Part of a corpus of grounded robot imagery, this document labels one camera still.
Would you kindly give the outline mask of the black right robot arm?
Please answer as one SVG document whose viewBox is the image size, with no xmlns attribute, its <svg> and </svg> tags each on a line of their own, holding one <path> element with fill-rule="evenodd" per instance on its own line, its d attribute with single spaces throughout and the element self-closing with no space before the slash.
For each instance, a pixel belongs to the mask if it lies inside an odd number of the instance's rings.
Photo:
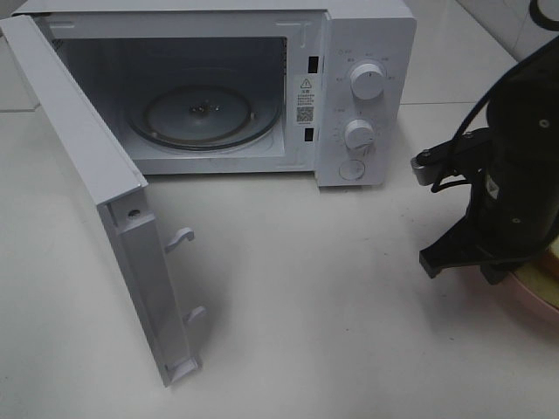
<svg viewBox="0 0 559 419">
<path fill-rule="evenodd" d="M 558 41 L 509 70 L 411 166 L 434 193 L 471 188 L 466 214 L 419 253 L 430 277 L 477 266 L 497 284 L 540 256 L 558 237 Z"/>
</svg>

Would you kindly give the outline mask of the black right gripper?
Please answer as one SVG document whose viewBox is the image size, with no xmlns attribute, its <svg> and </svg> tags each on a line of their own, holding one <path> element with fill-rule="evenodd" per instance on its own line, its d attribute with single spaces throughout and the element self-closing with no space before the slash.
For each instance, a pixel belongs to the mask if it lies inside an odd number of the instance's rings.
<svg viewBox="0 0 559 419">
<path fill-rule="evenodd" d="M 557 152 L 516 154 L 490 143 L 468 154 L 473 174 L 466 216 L 419 252 L 430 278 L 479 265 L 490 285 L 546 250 L 557 238 Z"/>
</svg>

